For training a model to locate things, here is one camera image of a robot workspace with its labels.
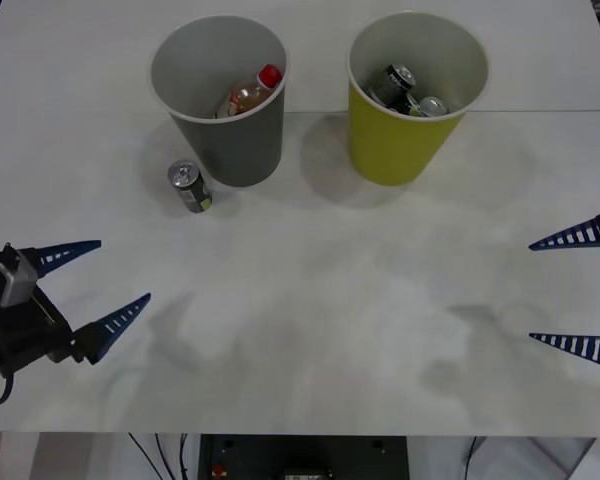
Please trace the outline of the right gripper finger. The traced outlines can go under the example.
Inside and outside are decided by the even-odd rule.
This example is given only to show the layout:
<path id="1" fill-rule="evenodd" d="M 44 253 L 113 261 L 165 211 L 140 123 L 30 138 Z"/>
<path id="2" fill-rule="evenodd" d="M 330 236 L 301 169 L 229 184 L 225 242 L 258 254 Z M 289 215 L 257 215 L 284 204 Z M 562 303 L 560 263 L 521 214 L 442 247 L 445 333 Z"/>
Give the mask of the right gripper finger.
<path id="1" fill-rule="evenodd" d="M 540 239 L 528 246 L 531 251 L 599 248 L 600 214 L 585 222 Z"/>
<path id="2" fill-rule="evenodd" d="M 529 333 L 528 336 L 552 348 L 600 365 L 600 336 Z"/>

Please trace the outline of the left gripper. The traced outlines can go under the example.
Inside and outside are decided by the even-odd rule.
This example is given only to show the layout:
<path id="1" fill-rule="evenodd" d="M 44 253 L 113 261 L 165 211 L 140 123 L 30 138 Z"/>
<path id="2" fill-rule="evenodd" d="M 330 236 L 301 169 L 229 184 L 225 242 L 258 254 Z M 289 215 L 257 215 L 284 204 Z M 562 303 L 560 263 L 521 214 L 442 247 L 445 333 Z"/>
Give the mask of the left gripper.
<path id="1" fill-rule="evenodd" d="M 95 365 L 137 319 L 150 293 L 73 334 L 38 286 L 39 278 L 101 246 L 100 240 L 63 243 L 21 249 L 26 259 L 0 259 L 0 373 L 14 373 L 43 356 L 58 363 L 72 355 Z"/>

